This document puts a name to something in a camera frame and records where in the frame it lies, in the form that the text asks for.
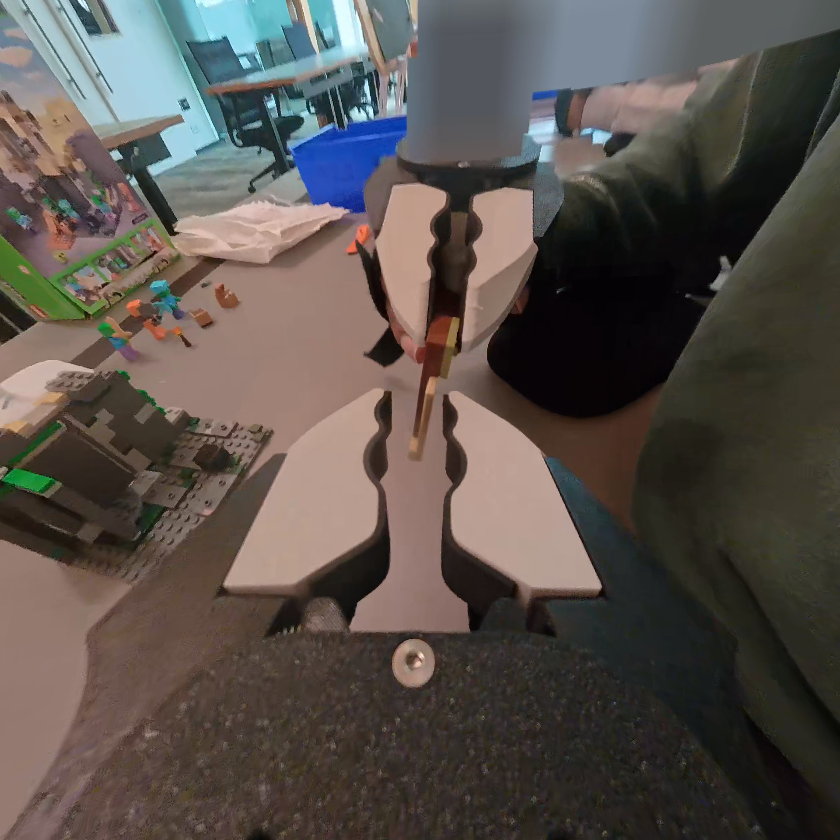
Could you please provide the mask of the green toy minifigure purple legs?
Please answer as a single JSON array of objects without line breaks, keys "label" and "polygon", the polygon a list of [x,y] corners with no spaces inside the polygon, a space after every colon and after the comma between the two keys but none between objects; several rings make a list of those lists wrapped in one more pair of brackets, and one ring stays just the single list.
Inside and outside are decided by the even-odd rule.
[{"label": "green toy minifigure purple legs", "polygon": [[141,358],[141,353],[131,344],[131,333],[122,329],[114,318],[104,317],[98,323],[98,332],[126,361],[135,362]]}]

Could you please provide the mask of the wooden top table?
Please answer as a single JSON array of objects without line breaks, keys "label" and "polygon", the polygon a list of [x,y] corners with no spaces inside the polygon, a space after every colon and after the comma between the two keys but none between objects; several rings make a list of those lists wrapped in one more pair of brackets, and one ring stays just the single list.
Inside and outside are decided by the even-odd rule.
[{"label": "wooden top table", "polygon": [[327,93],[333,126],[337,130],[345,130],[350,117],[343,106],[340,87],[353,81],[352,69],[355,65],[361,66],[364,70],[362,79],[367,80],[375,69],[367,48],[335,47],[284,65],[254,71],[241,78],[220,81],[211,85],[206,92],[216,98],[238,93],[256,95],[260,120],[270,132],[268,149],[275,158],[270,170],[283,175],[289,171],[291,164],[269,114],[264,95],[274,95],[284,87],[299,88],[305,98]]}]

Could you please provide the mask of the tan and brown brick assembly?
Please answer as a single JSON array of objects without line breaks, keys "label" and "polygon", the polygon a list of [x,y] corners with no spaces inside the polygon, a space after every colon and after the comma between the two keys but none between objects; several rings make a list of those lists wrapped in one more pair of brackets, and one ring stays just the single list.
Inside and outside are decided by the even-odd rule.
[{"label": "tan and brown brick assembly", "polygon": [[429,327],[413,434],[408,448],[411,460],[419,461],[423,458],[438,380],[448,378],[452,361],[459,351],[459,331],[460,319],[452,316],[437,317]]}]

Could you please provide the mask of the black office chair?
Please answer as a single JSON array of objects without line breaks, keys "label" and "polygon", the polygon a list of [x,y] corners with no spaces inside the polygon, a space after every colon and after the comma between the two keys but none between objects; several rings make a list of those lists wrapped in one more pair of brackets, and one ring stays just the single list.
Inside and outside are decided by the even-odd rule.
[{"label": "black office chair", "polygon": [[[218,86],[239,82],[249,75],[228,38],[208,41],[187,41],[192,57],[206,82]],[[215,93],[224,119],[227,136],[238,150],[256,149],[271,154],[272,162],[248,182],[248,193],[257,191],[257,182],[269,175],[276,180],[295,168],[288,142],[304,125],[297,114],[283,114],[279,89],[226,90]]]}]

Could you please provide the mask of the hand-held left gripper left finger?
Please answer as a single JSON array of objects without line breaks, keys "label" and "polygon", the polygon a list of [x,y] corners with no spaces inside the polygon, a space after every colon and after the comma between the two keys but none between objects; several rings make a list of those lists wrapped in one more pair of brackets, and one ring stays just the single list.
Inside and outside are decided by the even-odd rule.
[{"label": "hand-held left gripper left finger", "polygon": [[295,601],[361,601],[390,568],[382,478],[392,394],[374,388],[289,449],[224,589]]}]

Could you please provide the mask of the teal toy minifigure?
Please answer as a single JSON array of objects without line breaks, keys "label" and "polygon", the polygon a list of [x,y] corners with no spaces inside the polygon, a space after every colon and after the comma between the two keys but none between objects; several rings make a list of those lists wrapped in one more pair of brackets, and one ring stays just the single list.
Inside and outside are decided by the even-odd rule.
[{"label": "teal toy minifigure", "polygon": [[150,283],[149,289],[152,292],[152,306],[160,319],[163,319],[166,315],[172,316],[178,321],[186,317],[186,313],[180,306],[181,298],[173,293],[167,280],[154,280]]}]

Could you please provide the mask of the black knitted cloth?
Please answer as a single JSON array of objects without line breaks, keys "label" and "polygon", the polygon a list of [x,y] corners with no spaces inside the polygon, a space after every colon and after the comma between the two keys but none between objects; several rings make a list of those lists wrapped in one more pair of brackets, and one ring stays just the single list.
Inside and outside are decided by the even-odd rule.
[{"label": "black knitted cloth", "polygon": [[676,268],[631,249],[607,184],[563,183],[520,300],[486,348],[492,373],[553,414],[592,418],[663,384],[705,311]]}]

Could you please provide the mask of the white plastic bag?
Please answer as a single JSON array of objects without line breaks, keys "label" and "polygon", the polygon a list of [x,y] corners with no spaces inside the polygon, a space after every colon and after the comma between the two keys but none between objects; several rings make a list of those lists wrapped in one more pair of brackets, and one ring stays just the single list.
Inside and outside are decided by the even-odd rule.
[{"label": "white plastic bag", "polygon": [[255,201],[222,213],[185,217],[175,225],[172,241],[184,256],[264,266],[349,213],[330,204]]}]

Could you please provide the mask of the person's right forearm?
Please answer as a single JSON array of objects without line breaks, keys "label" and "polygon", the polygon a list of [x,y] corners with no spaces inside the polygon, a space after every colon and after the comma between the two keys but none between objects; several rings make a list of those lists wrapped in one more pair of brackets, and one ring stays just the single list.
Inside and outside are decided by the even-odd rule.
[{"label": "person's right forearm", "polygon": [[563,184],[540,251],[594,276],[697,257],[738,259],[838,210],[839,33],[744,56],[684,108]]}]

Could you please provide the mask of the person's right hand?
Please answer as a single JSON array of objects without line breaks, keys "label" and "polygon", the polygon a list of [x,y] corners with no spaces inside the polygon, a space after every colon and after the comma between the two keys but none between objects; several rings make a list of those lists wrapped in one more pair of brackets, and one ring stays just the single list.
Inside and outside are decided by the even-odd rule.
[{"label": "person's right hand", "polygon": [[416,343],[408,332],[404,330],[403,326],[396,318],[391,303],[388,300],[385,301],[385,311],[394,338],[404,354],[415,363],[422,364],[425,361],[427,351],[426,345],[424,343]]}]

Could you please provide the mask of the person's green jacket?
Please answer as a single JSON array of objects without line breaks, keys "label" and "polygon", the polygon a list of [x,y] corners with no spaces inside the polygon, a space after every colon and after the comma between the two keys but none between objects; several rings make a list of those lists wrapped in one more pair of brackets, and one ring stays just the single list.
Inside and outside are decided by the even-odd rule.
[{"label": "person's green jacket", "polygon": [[661,392],[649,547],[736,638],[744,704],[838,830],[839,128],[824,132]]}]

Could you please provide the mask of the grey toy brick model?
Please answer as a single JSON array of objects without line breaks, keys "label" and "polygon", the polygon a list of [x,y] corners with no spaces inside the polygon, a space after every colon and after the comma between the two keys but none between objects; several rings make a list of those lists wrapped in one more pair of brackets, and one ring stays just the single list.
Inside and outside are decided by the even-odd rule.
[{"label": "grey toy brick model", "polygon": [[58,360],[1,384],[1,541],[134,585],[224,504],[273,431]]}]

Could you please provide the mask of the blue plastic bin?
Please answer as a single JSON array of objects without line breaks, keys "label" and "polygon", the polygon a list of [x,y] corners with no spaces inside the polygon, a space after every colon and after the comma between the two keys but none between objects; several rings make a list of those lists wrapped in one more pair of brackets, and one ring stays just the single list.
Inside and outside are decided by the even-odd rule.
[{"label": "blue plastic bin", "polygon": [[328,204],[364,213],[364,185],[406,136],[406,116],[330,125],[290,143],[290,153],[313,205]]}]

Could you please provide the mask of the small wooden top desk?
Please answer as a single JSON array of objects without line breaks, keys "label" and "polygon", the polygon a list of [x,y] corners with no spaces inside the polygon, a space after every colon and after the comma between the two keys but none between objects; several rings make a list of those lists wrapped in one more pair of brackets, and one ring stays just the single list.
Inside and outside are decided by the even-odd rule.
[{"label": "small wooden top desk", "polygon": [[157,144],[163,145],[162,133],[183,123],[183,117],[177,114],[127,122],[103,123],[92,127],[106,149],[119,152],[123,171],[131,174],[137,182],[143,198],[170,236],[175,235],[177,217],[149,172],[149,163],[143,154],[142,143],[148,144],[154,140]]}]

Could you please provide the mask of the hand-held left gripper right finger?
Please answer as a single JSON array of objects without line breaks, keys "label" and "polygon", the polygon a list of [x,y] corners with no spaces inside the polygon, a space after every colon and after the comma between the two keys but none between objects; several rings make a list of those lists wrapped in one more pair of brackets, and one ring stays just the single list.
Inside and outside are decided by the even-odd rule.
[{"label": "hand-held left gripper right finger", "polygon": [[542,451],[461,392],[444,399],[442,572],[464,602],[593,598],[602,581]]}]

